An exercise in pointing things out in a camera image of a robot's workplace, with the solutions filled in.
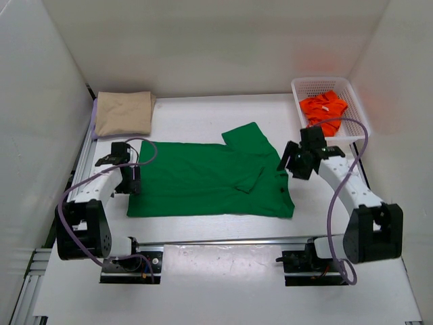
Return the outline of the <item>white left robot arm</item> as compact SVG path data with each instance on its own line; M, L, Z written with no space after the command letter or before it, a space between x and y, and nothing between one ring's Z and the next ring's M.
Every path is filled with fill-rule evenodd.
M86 259L80 242L94 257L118 259L127 271L141 265L134 237L111 234L105 208L115 194L141 193L140 168L131 166L136 157L130 150L109 154L95 164L94 174L70 202L58 205L55 211L58 254L62 260Z

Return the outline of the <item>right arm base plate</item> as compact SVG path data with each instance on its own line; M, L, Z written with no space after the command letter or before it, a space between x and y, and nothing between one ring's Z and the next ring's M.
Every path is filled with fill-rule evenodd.
M286 286L348 286L332 259L319 259L310 251L282 251Z

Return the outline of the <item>beige t shirt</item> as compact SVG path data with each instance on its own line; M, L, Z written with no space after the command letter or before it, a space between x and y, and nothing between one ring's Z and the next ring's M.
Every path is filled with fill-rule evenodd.
M97 95L96 133L109 135L123 131L152 131L156 96L150 91Z

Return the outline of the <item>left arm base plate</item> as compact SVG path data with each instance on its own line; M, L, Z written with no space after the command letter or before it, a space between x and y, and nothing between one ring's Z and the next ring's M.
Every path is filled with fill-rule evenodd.
M122 261L104 259L101 269L100 284L160 284L163 254L162 246L145 246L137 251L146 258L133 258Z

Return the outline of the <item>green t shirt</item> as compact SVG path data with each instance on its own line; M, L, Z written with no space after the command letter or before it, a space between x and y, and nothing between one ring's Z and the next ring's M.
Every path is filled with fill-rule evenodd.
M256 123L222 133L222 144L142 142L141 193L127 216L258 215L292 218L289 177Z

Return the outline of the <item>purple t shirt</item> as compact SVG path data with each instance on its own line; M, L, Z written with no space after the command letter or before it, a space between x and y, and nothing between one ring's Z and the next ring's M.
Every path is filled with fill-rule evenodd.
M120 136L130 136L130 135L149 135L150 131L123 131L123 132L117 132L117 133L113 133L113 134L109 134L109 135L98 135L96 133L95 127L96 127L96 117L97 117L97 99L94 99L93 101L93 109L92 109L92 113L91 113L91 121L90 121L90 126L91 126L91 139L92 140L97 140L97 139L110 139L113 137L120 137Z

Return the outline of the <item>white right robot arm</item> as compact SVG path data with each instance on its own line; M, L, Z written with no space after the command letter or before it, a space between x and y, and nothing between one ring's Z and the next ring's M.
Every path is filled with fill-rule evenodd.
M396 259L403 245L403 210L375 195L339 147L306 148L288 142L278 166L293 177L308 180L312 172L334 190L332 202L339 200L349 220L343 235L314 238L304 253L304 264L318 271L336 257L353 264Z

